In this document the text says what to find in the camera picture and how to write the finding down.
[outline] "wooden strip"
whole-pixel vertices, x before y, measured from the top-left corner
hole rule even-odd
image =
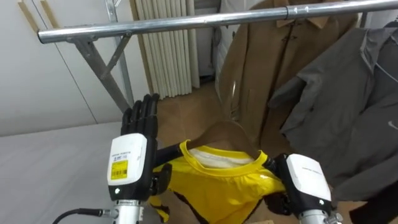
[[[29,23],[30,27],[32,28],[33,32],[37,32],[39,27],[36,24],[35,19],[33,18],[32,14],[29,12],[25,2],[23,0],[18,2],[18,6],[21,9],[22,13],[24,14],[27,22]]]
[[[54,13],[52,13],[49,3],[46,0],[41,0],[40,3],[44,9],[45,14],[47,15],[47,17],[51,23],[51,26],[55,29],[59,28],[60,26],[57,22],[57,19],[54,16]]]

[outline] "horizontal metal bar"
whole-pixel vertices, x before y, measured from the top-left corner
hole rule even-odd
[[[337,14],[373,12],[390,9],[398,9],[397,0],[342,1],[320,4],[307,4],[299,6],[287,6],[287,19],[332,16]]]
[[[282,19],[297,19],[304,17],[329,16],[334,14],[382,11],[398,9],[398,0],[364,0],[341,1],[298,6],[259,9],[246,12],[227,14],[212,14],[204,16],[175,17],[168,19],[153,19],[146,21],[118,22],[90,26],[69,27],[64,29],[41,30],[38,33],[41,43],[71,41],[76,38],[91,38],[120,36],[127,33],[145,34],[168,30],[193,29],[211,26],[225,26],[248,22],[273,21]]]
[[[152,19],[134,22],[118,22],[115,24],[41,30],[38,35],[41,43],[47,44],[64,42],[82,37],[97,39],[102,37],[120,36],[126,33],[144,34],[149,32],[239,24],[243,22],[277,20],[285,19],[286,16],[286,8],[279,7],[272,10],[261,9],[249,12],[212,14],[207,16],[185,16],[168,19]]]

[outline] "metal bracket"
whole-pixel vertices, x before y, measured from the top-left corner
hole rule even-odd
[[[111,60],[109,61],[108,65],[106,66],[106,70],[104,73],[99,77],[99,79],[105,78],[112,70],[112,68],[118,63],[120,56],[123,54],[124,48],[129,43],[131,38],[131,34],[126,34],[123,36],[122,40],[120,41],[119,45],[116,47]]]
[[[105,87],[106,91],[111,95],[111,98],[116,103],[118,108],[122,112],[125,112],[130,106],[123,96],[122,91],[118,87],[118,84],[112,77],[112,74],[110,73],[118,61],[120,51],[123,51],[124,47],[129,42],[130,37],[124,37],[123,39],[123,44],[117,47],[115,53],[113,53],[113,56],[108,63],[108,66],[105,64],[103,58],[95,47],[95,44],[91,40],[75,39],[72,40],[72,42],[75,44],[76,48],[86,60],[87,64]]]

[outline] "yellow sticker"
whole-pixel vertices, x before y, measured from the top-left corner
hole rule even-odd
[[[111,180],[127,178],[128,161],[119,161],[112,163]]]

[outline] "white radiator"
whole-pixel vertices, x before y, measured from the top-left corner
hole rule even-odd
[[[136,1],[140,20],[192,16],[193,0]],[[152,88],[160,98],[184,95],[199,88],[195,30],[143,34]]]

